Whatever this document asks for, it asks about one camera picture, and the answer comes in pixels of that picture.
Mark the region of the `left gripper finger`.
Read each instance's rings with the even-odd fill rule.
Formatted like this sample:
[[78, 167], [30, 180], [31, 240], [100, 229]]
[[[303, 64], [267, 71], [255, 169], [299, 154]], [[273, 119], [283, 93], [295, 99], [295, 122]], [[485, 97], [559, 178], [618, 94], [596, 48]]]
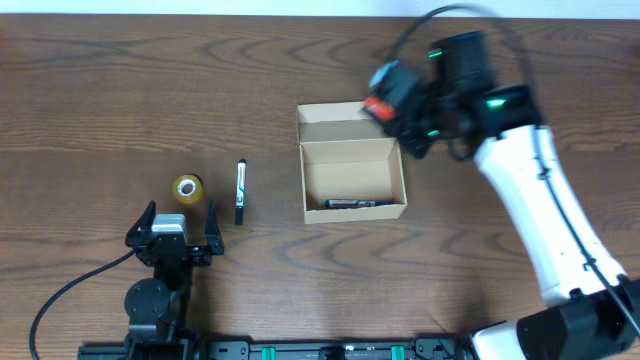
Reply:
[[138, 247], [144, 233], [151, 230], [155, 217], [156, 202], [150, 201], [143, 214], [127, 232], [125, 237], [125, 245], [127, 247]]
[[215, 210], [215, 202], [211, 200], [207, 208], [204, 238], [212, 255], [223, 255], [225, 246], [216, 220]]

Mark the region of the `open cardboard box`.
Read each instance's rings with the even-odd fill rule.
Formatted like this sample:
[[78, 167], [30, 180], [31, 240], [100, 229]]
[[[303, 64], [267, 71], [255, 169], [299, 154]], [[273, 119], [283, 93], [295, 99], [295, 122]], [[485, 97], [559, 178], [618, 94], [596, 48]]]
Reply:
[[[303, 218], [306, 224], [399, 218], [407, 207], [400, 145], [359, 102], [297, 107]], [[328, 199], [393, 205], [327, 209]]]

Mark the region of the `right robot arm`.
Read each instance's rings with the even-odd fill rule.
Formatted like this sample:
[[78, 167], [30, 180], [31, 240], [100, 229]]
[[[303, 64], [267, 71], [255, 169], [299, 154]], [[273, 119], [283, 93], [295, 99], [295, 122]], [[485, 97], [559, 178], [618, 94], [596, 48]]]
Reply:
[[601, 359], [639, 337], [639, 284], [590, 225], [524, 84], [501, 87], [481, 33], [435, 42], [432, 79], [389, 60], [365, 111], [417, 158], [438, 141], [463, 145], [492, 185], [536, 273], [545, 309], [469, 335], [476, 359]]

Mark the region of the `red stapler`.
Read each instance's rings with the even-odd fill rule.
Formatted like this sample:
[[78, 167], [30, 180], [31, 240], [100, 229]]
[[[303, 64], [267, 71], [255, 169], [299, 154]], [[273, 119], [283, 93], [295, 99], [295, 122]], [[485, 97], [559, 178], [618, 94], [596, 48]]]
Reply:
[[363, 110], [382, 123], [391, 122], [396, 115], [394, 107], [377, 96], [367, 97], [363, 102]]

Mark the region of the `blue whiteboard marker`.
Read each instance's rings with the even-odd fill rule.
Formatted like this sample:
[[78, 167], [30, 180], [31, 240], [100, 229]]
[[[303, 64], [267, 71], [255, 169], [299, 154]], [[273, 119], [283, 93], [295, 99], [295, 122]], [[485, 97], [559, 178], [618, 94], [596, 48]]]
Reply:
[[393, 205], [391, 201], [357, 200], [357, 199], [328, 199], [325, 201], [327, 209], [357, 209]]

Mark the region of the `green black whiteboard marker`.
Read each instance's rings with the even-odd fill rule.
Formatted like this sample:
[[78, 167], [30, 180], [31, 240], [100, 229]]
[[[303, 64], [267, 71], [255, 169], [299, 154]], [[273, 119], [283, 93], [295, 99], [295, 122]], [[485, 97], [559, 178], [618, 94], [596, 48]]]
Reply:
[[245, 190], [246, 190], [247, 162], [240, 159], [237, 164], [236, 199], [235, 199], [235, 224], [243, 224]]

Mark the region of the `yellow tape roll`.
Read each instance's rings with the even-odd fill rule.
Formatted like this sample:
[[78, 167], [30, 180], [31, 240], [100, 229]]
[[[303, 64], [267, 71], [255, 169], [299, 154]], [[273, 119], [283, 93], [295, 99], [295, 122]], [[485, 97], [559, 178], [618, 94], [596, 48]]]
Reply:
[[200, 178], [194, 174], [178, 177], [172, 185], [173, 196], [180, 203], [192, 205], [204, 197], [204, 187]]

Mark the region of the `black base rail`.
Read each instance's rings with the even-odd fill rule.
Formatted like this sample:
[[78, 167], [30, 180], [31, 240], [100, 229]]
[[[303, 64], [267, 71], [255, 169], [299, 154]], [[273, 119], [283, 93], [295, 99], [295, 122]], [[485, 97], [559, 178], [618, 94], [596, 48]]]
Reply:
[[249, 343], [218, 341], [193, 345], [134, 344], [82, 346], [80, 360], [473, 360], [473, 351], [454, 338], [383, 342]]

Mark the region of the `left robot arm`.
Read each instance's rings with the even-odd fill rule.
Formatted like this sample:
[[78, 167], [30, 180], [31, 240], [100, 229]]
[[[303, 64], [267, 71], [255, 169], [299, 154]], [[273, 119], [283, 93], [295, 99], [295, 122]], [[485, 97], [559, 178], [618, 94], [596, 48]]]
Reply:
[[153, 276], [136, 282], [128, 290], [124, 308], [129, 316], [125, 338], [126, 359], [206, 359], [207, 346], [200, 335], [187, 328], [193, 269], [208, 267], [212, 258], [224, 253], [210, 202], [203, 245], [189, 245], [186, 217], [158, 214], [150, 202], [127, 232], [125, 245]]

